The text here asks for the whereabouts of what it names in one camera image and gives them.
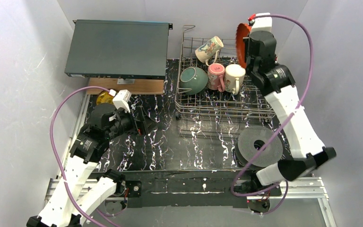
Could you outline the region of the red plate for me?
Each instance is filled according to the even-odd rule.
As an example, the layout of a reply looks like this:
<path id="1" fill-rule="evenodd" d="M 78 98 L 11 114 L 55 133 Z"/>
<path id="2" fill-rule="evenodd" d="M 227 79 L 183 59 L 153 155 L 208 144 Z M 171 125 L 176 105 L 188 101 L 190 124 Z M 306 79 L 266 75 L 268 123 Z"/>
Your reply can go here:
<path id="1" fill-rule="evenodd" d="M 236 46 L 236 56 L 239 65 L 242 68 L 246 68 L 246 48 L 244 39 L 250 34 L 251 27 L 246 23 L 240 23 L 236 30 L 235 35 L 235 46 Z"/>

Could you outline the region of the green interior mug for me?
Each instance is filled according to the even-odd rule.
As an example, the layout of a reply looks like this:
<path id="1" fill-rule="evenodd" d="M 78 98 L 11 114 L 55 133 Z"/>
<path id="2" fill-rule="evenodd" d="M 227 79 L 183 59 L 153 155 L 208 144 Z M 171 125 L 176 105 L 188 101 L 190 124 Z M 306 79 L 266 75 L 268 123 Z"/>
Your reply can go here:
<path id="1" fill-rule="evenodd" d="M 230 64 L 225 68 L 225 91 L 237 95 L 243 84 L 246 71 L 238 64 Z"/>

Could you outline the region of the cream seahorse mug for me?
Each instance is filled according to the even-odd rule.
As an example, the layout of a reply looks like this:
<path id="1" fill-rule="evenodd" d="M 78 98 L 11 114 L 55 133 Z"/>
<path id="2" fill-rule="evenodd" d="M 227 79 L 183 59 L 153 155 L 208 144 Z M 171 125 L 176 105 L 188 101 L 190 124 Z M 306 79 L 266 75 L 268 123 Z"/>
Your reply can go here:
<path id="1" fill-rule="evenodd" d="M 216 63 L 221 49 L 224 47 L 222 40 L 218 36 L 206 41 L 203 45 L 195 50 L 197 59 L 209 66 L 209 61 L 214 56 L 213 63 Z"/>

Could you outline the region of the pink interior mug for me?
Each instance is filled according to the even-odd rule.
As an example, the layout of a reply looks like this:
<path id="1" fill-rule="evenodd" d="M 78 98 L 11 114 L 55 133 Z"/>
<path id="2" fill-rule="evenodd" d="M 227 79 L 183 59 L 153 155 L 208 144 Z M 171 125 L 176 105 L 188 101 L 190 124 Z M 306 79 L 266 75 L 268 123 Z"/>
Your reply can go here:
<path id="1" fill-rule="evenodd" d="M 225 67 L 220 63 L 213 63 L 208 67 L 207 87 L 211 90 L 225 91 L 224 75 Z"/>

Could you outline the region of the white floral bowl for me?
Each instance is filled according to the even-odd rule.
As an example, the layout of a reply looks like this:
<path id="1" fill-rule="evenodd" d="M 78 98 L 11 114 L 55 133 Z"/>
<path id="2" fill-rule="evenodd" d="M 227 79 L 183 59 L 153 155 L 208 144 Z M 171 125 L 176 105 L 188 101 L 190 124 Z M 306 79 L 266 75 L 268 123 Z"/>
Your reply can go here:
<path id="1" fill-rule="evenodd" d="M 207 85 L 207 73 L 198 67 L 188 67 L 180 74 L 179 91 L 182 94 L 194 95 Z"/>

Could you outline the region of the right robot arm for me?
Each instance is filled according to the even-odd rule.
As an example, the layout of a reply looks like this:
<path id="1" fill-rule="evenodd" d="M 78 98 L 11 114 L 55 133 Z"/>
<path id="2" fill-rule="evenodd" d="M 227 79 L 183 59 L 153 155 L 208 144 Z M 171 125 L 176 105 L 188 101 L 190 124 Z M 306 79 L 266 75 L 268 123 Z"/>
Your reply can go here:
<path id="1" fill-rule="evenodd" d="M 269 31 L 252 32 L 246 41 L 246 72 L 275 111 L 292 156 L 259 170 L 253 180 L 261 186 L 293 181 L 337 156 L 335 149 L 326 147 L 315 133 L 300 104 L 290 70 L 276 62 L 276 45 Z"/>

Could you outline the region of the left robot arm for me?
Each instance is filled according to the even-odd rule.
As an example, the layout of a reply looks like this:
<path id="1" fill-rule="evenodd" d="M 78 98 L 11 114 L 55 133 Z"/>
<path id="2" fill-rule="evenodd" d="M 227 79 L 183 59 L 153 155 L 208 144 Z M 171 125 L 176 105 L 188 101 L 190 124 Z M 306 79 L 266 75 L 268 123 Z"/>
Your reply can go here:
<path id="1" fill-rule="evenodd" d="M 108 170 L 85 195 L 80 193 L 110 141 L 123 134 L 146 135 L 156 126 L 142 106 L 135 111 L 109 103 L 99 104 L 81 127 L 74 142 L 64 174 L 43 210 L 30 217 L 28 227 L 80 227 L 91 220 L 91 213 L 111 195 L 123 195 L 125 176 Z"/>

